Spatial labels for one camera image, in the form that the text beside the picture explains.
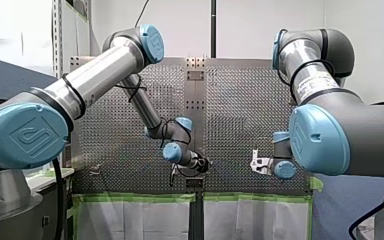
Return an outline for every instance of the logo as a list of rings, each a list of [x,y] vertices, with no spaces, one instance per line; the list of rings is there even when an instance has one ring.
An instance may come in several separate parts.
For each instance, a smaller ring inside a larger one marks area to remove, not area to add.
[[[161,51],[163,49],[161,42],[162,41],[158,33],[155,33],[154,35],[151,36],[152,46],[155,47],[155,49],[157,49],[158,51]]]
[[[42,117],[36,117],[17,128],[11,139],[30,157],[37,157],[55,141],[57,134]]]

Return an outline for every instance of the perforated metal panel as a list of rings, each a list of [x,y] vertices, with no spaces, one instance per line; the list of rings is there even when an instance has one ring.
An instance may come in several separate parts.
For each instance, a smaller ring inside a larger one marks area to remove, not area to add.
[[[162,117],[203,115],[204,149],[197,150],[214,163],[205,179],[205,191],[305,194],[309,189],[301,169],[292,180],[283,181],[254,173],[249,166],[253,149],[259,149],[262,156],[272,154],[272,134],[287,129],[291,112],[288,88],[269,65],[268,60],[205,59],[204,87],[185,82],[190,81],[185,59],[169,58],[141,73]],[[191,111],[191,92],[206,96],[199,111]],[[185,96],[190,98],[188,104]],[[73,134],[74,141],[78,139],[73,143],[73,156],[82,163],[74,190],[184,192],[180,176],[169,186],[171,166],[162,159],[160,141],[147,139],[143,129],[121,89],[111,90],[96,102]]]
[[[206,191],[302,194],[302,169],[292,180],[251,172],[252,150],[270,157],[273,132],[288,129],[289,88],[269,60],[208,59],[205,150],[214,163]]]
[[[183,62],[166,60],[141,72],[150,100],[166,119],[183,113]],[[161,141],[145,137],[144,125],[122,89],[114,88],[98,100],[76,129],[79,144],[73,143],[73,156],[81,168],[75,192],[185,191],[181,178],[169,186],[171,165],[162,158]]]

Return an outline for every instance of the label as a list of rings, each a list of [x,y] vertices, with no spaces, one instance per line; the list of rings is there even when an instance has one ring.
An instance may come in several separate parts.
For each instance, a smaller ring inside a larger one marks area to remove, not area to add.
[[[316,92],[332,88],[339,88],[332,76],[327,72],[318,72],[317,74],[302,80],[298,84],[296,92],[302,102]]]

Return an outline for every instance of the blue joint cap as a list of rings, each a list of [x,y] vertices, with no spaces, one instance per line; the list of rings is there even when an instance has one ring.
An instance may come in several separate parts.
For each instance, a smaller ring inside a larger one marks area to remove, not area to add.
[[[289,139],[289,132],[274,132],[273,143],[282,142]]]
[[[274,167],[274,175],[281,179],[290,179],[295,176],[297,169],[290,161],[280,161]]]
[[[178,163],[182,159],[182,149],[177,143],[168,143],[164,147],[163,157],[171,163]]]
[[[164,58],[164,41],[154,25],[144,24],[140,26],[140,37],[143,50],[151,63],[159,63]]]
[[[192,131],[192,120],[185,117],[177,117],[176,122],[182,125],[184,128],[188,129],[189,132]]]
[[[325,109],[312,104],[294,109],[289,132],[292,153],[302,167],[331,176],[347,171],[348,139],[338,121]]]
[[[53,108],[18,103],[0,109],[0,168],[29,169],[55,159],[68,136],[64,118]]]
[[[285,34],[285,32],[278,32],[276,34],[276,38],[274,40],[274,43],[273,43],[273,58],[272,58],[272,67],[273,69],[275,70],[278,70],[279,69],[279,55],[278,55],[278,51],[279,51],[279,41],[282,40],[282,37],[283,37],[283,34]]]

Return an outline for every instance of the black wire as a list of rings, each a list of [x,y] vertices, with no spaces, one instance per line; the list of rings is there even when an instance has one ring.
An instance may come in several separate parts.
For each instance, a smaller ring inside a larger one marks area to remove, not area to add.
[[[63,229],[64,220],[64,180],[62,179],[61,168],[59,166],[58,159],[52,161],[55,169],[55,180],[57,184],[57,228],[55,231],[55,240],[60,240]]]
[[[135,90],[133,93],[132,93],[132,95],[130,95],[130,97],[129,97],[129,100],[128,100],[128,102],[131,102],[132,101],[132,99],[133,99],[133,97],[136,95],[136,93],[138,93],[139,92],[139,89],[143,89],[144,91],[146,91],[147,90],[147,88],[146,87],[142,87],[141,85],[142,85],[142,77],[138,74],[138,77],[139,77],[139,81],[138,81],[138,83],[136,84],[136,86],[134,86],[134,87],[125,87],[125,86],[121,86],[121,85],[115,85],[115,87],[118,87],[118,88],[123,88],[123,89],[130,89],[130,90]]]
[[[283,79],[282,77],[282,74],[280,73],[280,68],[279,68],[279,62],[280,62],[280,40],[281,40],[281,37],[282,37],[282,34],[283,33],[286,33],[288,32],[288,30],[286,29],[281,29],[279,34],[277,35],[277,76],[279,77],[280,81],[289,86],[289,84],[285,81],[285,79]]]
[[[164,121],[164,124],[161,128],[161,136],[162,136],[162,139],[161,139],[161,145],[160,145],[160,148],[163,148],[164,147],[164,142],[165,140],[167,140],[167,134],[168,134],[168,124],[169,123],[176,123],[177,125],[179,125],[183,130],[185,130],[185,132],[188,134],[188,137],[189,137],[189,140],[187,142],[185,141],[181,141],[181,140],[176,140],[176,139],[171,139],[171,142],[180,142],[180,143],[184,143],[186,145],[189,145],[192,141],[192,136],[191,136],[191,133],[189,132],[189,130],[185,127],[183,127],[180,123],[178,123],[175,119],[169,119],[169,120],[166,120],[165,118],[161,118],[162,121]]]
[[[142,18],[142,14],[143,14],[143,12],[145,11],[146,5],[148,5],[148,2],[149,2],[149,0],[146,0],[145,4],[143,5],[143,7],[142,7],[142,11],[140,12],[140,15],[139,15],[139,17],[138,17],[138,20],[136,20],[135,27],[138,26],[138,23],[139,23],[140,19]]]
[[[296,103],[297,102],[297,99],[295,97],[295,93],[294,93],[294,82],[295,82],[295,77],[298,75],[299,71],[301,71],[302,69],[304,69],[305,67],[313,64],[313,63],[323,63],[323,65],[326,67],[326,68],[329,68],[327,69],[330,73],[330,75],[334,76],[335,75],[335,67],[332,65],[332,63],[330,63],[329,61],[326,61],[324,59],[315,59],[315,60],[311,60],[311,61],[308,61],[308,62],[305,62],[303,64],[301,64],[295,71],[294,73],[292,74],[291,76],[291,80],[289,81],[289,91],[291,92],[291,96],[292,98],[294,99],[294,101]]]
[[[178,171],[183,177],[187,177],[187,178],[197,177],[199,174],[201,174],[200,172],[198,172],[198,173],[196,173],[195,175],[186,175],[186,174],[184,174],[184,173],[180,170],[178,164],[176,164],[176,169],[177,169],[177,171]]]
[[[354,236],[354,229],[360,225],[360,223],[364,222],[366,219],[368,219],[369,217],[371,217],[372,215],[374,215],[375,213],[379,212],[380,210],[384,209],[384,202],[379,204],[377,207],[373,208],[372,210],[370,210],[368,213],[364,214],[362,217],[360,217],[359,219],[357,219],[353,224],[351,224],[350,228],[348,229],[348,233],[350,235],[350,237],[353,239],[353,240],[356,240],[355,236]]]

